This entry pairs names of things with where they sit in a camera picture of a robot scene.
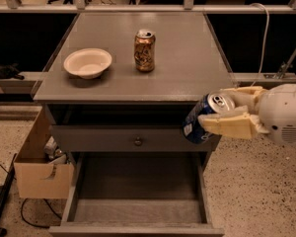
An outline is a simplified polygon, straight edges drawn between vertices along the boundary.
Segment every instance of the white cable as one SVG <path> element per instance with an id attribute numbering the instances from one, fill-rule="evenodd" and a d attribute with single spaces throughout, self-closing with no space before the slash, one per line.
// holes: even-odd
<path id="1" fill-rule="evenodd" d="M 266 7 L 263 6 L 260 3 L 254 3 L 254 4 L 251 4 L 251 5 L 256 6 L 256 7 L 260 8 L 260 9 L 263 9 L 265 11 L 265 13 L 266 13 L 266 24 L 265 24 L 263 43 L 262 43 L 262 51 L 261 51 L 261 57 L 260 57 L 260 63 L 259 63 L 259 72 L 258 72 L 256 80 L 251 85 L 251 86 L 254 86 L 257 83 L 257 80 L 259 79 L 259 76 L 260 76 L 260 73 L 261 73 L 262 67 L 263 67 L 264 54 L 265 54 L 265 44 L 266 44 L 267 30 L 268 30 L 268 24 L 269 24 L 269 13 L 268 13 Z"/>

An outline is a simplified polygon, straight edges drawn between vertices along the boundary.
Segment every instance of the cardboard box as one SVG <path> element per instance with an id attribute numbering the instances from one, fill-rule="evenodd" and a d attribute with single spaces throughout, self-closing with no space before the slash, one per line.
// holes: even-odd
<path id="1" fill-rule="evenodd" d="M 20 198 L 68 198 L 74 167 L 47 163 L 43 147 L 49 139 L 42 110 L 14 162 Z"/>

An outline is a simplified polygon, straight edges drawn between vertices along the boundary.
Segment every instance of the gray tabletop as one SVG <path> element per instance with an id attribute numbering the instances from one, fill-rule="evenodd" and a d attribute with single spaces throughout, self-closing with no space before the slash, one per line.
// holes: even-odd
<path id="1" fill-rule="evenodd" d="M 133 58 L 139 29 L 156 32 L 156 68 L 142 73 Z M 92 80 L 70 76 L 65 58 L 78 49 L 102 48 L 112 64 Z M 232 87 L 202 13 L 81 14 L 39 87 L 40 103 L 194 102 L 203 95 Z"/>

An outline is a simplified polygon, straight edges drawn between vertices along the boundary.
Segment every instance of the brown can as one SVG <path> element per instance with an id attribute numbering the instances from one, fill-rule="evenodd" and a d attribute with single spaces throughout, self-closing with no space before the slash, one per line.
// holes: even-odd
<path id="1" fill-rule="evenodd" d="M 147 29 L 139 30 L 135 37 L 134 57 L 141 72 L 155 69 L 155 34 Z"/>

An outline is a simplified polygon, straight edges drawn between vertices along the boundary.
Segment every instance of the desk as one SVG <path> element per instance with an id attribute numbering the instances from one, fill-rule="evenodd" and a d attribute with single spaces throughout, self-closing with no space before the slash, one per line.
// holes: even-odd
<path id="1" fill-rule="evenodd" d="M 135 69 L 134 36 L 156 32 L 156 68 Z M 111 67 L 83 80 L 63 69 L 71 52 L 107 50 Z M 202 13 L 80 14 L 40 85 L 60 148 L 82 155 L 53 236 L 129 233 L 222 236 L 212 227 L 202 171 L 219 137 L 193 144 L 181 131 L 193 105 L 232 87 Z"/>

